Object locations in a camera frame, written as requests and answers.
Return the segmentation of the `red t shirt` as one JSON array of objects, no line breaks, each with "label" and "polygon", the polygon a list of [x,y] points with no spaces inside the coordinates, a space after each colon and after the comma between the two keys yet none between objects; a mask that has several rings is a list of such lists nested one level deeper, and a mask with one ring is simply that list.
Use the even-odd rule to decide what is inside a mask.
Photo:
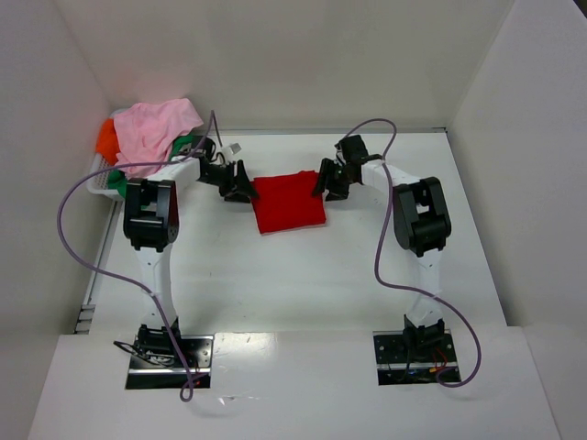
[{"label": "red t shirt", "polygon": [[259,232],[264,235],[324,225],[327,216],[322,196],[313,195],[317,178],[313,170],[255,178],[252,185],[259,197],[251,203]]}]

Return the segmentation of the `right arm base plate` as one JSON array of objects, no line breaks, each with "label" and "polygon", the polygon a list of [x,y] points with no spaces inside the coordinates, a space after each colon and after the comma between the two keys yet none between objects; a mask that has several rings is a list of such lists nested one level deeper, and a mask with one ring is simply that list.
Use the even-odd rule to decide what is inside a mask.
[{"label": "right arm base plate", "polygon": [[408,348],[400,331],[372,335],[379,386],[437,383],[437,374],[447,383],[461,381],[450,331],[432,347]]}]

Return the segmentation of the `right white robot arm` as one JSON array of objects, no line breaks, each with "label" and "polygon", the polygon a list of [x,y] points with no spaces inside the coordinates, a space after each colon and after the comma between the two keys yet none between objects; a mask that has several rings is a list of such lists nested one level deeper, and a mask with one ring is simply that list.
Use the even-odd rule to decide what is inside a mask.
[{"label": "right white robot arm", "polygon": [[314,195],[328,201],[344,200],[349,186],[359,183],[387,196],[387,208],[376,248],[379,264],[385,234],[393,230],[396,242],[413,258],[417,268],[415,286],[404,286],[416,298],[404,314],[404,351],[410,359],[417,352],[439,344],[445,334],[440,308],[439,261],[452,226],[441,183],[436,177],[416,177],[387,163],[379,155],[344,162],[323,159]]}]

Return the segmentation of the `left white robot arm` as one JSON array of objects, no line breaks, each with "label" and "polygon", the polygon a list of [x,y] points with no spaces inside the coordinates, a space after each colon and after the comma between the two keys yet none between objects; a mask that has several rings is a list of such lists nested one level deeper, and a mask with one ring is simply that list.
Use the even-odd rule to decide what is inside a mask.
[{"label": "left white robot arm", "polygon": [[133,350],[149,363],[172,365],[183,355],[172,298],[171,253],[180,229],[179,192],[194,182],[217,187],[230,202],[248,203],[258,197],[243,160],[217,164],[200,154],[127,184],[123,232],[138,258],[139,283],[149,297]]}]

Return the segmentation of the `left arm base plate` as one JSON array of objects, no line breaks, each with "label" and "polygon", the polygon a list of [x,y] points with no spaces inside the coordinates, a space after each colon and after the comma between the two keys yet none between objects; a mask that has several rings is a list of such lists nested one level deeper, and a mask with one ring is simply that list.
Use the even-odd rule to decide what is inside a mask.
[{"label": "left arm base plate", "polygon": [[[183,337],[180,348],[190,368],[196,389],[209,389],[211,383],[214,337],[190,335]],[[143,349],[135,343],[131,353],[126,390],[179,390],[188,377],[180,359],[165,350]]]}]

